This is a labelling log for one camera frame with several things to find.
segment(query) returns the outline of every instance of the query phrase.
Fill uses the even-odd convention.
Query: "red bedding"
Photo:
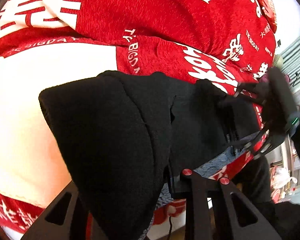
[[[191,83],[208,78],[234,94],[239,82],[256,82],[272,64],[273,32],[260,36],[267,25],[257,0],[9,0],[0,12],[0,56],[51,44],[111,45],[119,71],[161,71]],[[232,178],[250,159],[241,156],[215,179]],[[9,219],[0,224],[15,229]]]

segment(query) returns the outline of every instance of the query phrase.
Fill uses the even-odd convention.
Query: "folded black clothing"
[[[226,96],[208,80],[106,71],[43,90],[39,101],[94,218],[109,240],[133,240],[149,227],[168,160],[177,175],[222,153],[229,130],[236,139],[259,130],[248,103],[233,105],[224,124],[217,103]]]

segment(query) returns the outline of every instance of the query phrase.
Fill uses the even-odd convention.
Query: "striped curtain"
[[[292,88],[293,93],[295,93],[300,90],[300,36],[285,49],[281,55],[284,59],[282,72],[288,74],[292,79],[291,85],[296,80],[295,73],[297,72],[299,74],[299,77]]]

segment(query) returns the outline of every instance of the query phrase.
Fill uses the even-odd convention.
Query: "red screw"
[[[184,169],[184,170],[182,171],[182,174],[183,174],[183,175],[186,175],[186,176],[189,176],[189,175],[192,174],[192,170],[190,170],[190,169]]]
[[[223,185],[228,185],[230,183],[230,180],[226,177],[222,177],[220,179],[220,183],[223,184]]]

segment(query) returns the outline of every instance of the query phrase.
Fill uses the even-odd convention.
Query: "red round cap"
[[[222,177],[219,181],[223,185],[227,185],[227,184],[230,183],[230,180],[228,178],[226,178],[226,177]]]
[[[192,170],[190,170],[190,169],[184,169],[184,170],[182,171],[182,174],[183,174],[183,175],[186,175],[186,176],[189,176],[189,175],[192,174]]]

